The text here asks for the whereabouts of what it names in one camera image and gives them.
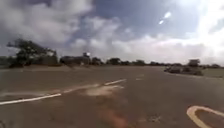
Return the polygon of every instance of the tree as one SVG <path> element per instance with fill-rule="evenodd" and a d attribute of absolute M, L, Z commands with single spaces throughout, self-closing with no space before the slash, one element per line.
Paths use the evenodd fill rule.
<path fill-rule="evenodd" d="M 211 65 L 211 68 L 220 68 L 221 66 L 220 65 L 218 65 L 218 64 L 212 64 Z"/>
<path fill-rule="evenodd" d="M 137 65 L 137 66 L 144 66 L 145 65 L 145 61 L 144 60 L 136 60 L 134 62 L 134 65 Z"/>
<path fill-rule="evenodd" d="M 120 58 L 110 58 L 107 60 L 107 64 L 112 64 L 112 65 L 119 65 L 121 63 Z"/>
<path fill-rule="evenodd" d="M 129 61 L 121 61 L 121 65 L 128 66 L 131 63 Z"/>
<path fill-rule="evenodd" d="M 93 57 L 92 60 L 91 60 L 91 64 L 92 65 L 102 65 L 102 61 L 100 58 L 97 58 L 97 57 Z"/>
<path fill-rule="evenodd" d="M 49 48 L 44 48 L 33 41 L 24 39 L 17 39 L 13 43 L 9 42 L 7 46 L 19 49 L 19 52 L 16 53 L 16 59 L 12 62 L 11 67 L 30 65 L 33 59 L 50 56 L 50 53 L 55 52 Z"/>

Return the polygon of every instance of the curved white line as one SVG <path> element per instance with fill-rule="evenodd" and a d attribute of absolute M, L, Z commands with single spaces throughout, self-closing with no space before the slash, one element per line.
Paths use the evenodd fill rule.
<path fill-rule="evenodd" d="M 35 97 L 35 98 L 29 98 L 29 99 L 20 99 L 20 100 L 11 100 L 11 101 L 3 101 L 0 102 L 0 105 L 7 105 L 7 104 L 16 104 L 16 103 L 23 103 L 23 102 L 31 102 L 31 101 L 37 101 L 37 100 L 43 100 L 53 97 L 61 96 L 60 93 L 54 94 L 54 95 L 47 95 L 47 96 L 41 96 L 41 97 Z"/>
<path fill-rule="evenodd" d="M 187 109 L 187 115 L 190 117 L 190 119 L 200 128 L 212 128 L 211 126 L 208 126 L 206 123 L 204 123 L 201 119 L 198 118 L 196 115 L 196 112 L 198 110 L 204 110 L 213 114 L 216 114 L 218 116 L 224 117 L 224 113 L 212 110 L 210 108 L 206 108 L 203 106 L 192 106 Z"/>

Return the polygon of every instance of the pavement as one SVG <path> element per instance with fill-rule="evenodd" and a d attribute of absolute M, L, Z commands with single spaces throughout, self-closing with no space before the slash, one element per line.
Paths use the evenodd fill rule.
<path fill-rule="evenodd" d="M 223 128 L 223 101 L 224 80 L 157 67 L 0 72 L 0 128 Z"/>

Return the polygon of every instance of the white road marking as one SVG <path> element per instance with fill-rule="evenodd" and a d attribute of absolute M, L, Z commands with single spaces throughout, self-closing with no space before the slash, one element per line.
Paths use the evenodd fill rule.
<path fill-rule="evenodd" d="M 0 105 L 16 104 L 16 103 L 23 103 L 23 102 L 31 102 L 31 101 L 49 99 L 49 98 L 58 97 L 58 96 L 61 96 L 61 93 L 53 94 L 53 95 L 47 95 L 47 96 L 42 96 L 42 97 L 29 98 L 29 99 L 3 101 L 3 102 L 0 102 Z"/>
<path fill-rule="evenodd" d="M 116 80 L 116 81 L 112 81 L 112 82 L 107 82 L 104 85 L 112 85 L 112 84 L 117 84 L 117 83 L 124 82 L 124 81 L 126 81 L 126 79 L 121 79 L 121 80 Z"/>
<path fill-rule="evenodd" d="M 187 109 L 187 115 L 190 117 L 190 119 L 200 128 L 212 128 L 211 126 L 208 126 L 205 124 L 201 119 L 199 119 L 196 115 L 196 112 L 198 110 L 204 110 L 213 114 L 216 114 L 218 116 L 224 117 L 224 113 L 212 110 L 210 108 L 202 107 L 202 106 L 192 106 Z"/>
<path fill-rule="evenodd" d="M 112 84 L 116 84 L 119 82 L 123 82 L 126 81 L 126 79 L 122 79 L 122 80 L 117 80 L 117 81 L 113 81 L 113 82 L 108 82 L 105 83 L 104 85 L 112 85 Z M 63 93 L 71 93 L 73 91 L 77 91 L 77 90 L 81 90 L 81 89 L 88 89 L 88 88 L 95 88 L 100 86 L 99 84 L 94 84 L 94 85 L 87 85 L 87 86 L 81 86 L 81 87 L 75 87 L 75 88 L 69 88 L 69 89 L 62 89 L 62 90 L 57 90 L 57 94 L 46 94 L 45 96 L 40 96 L 40 97 L 35 97 L 35 98 L 29 98 L 29 99 L 19 99 L 19 100 L 11 100 L 11 101 L 2 101 L 0 102 L 0 105 L 8 105 L 8 104 L 16 104 L 16 103 L 24 103 L 24 102 L 32 102 L 32 101 L 38 101 L 38 100 L 43 100 L 43 99 L 48 99 L 48 98 L 53 98 L 53 97 L 58 97 L 61 96 Z M 14 93 L 5 93 L 2 94 L 2 96 L 7 96 L 7 95 L 13 95 L 16 96 L 17 95 L 33 95 L 33 96 L 37 96 L 37 95 L 44 95 L 44 93 L 31 93 L 31 92 L 14 92 Z"/>

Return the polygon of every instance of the treeline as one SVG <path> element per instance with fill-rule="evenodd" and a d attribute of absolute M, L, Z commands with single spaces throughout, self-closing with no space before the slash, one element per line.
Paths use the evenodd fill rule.
<path fill-rule="evenodd" d="M 144 60 L 140 59 L 136 61 L 127 61 L 121 60 L 119 57 L 102 61 L 102 59 L 98 57 L 90 57 L 87 53 L 81 56 L 63 56 L 58 58 L 56 50 L 42 47 L 33 41 L 24 39 L 17 39 L 14 42 L 9 42 L 7 47 L 16 48 L 18 52 L 13 56 L 0 57 L 0 68 L 24 67 L 30 65 L 61 66 L 63 64 L 71 67 L 75 65 L 185 66 L 181 63 L 159 63 L 154 61 L 146 63 Z M 218 64 L 200 66 L 203 68 L 221 67 Z"/>

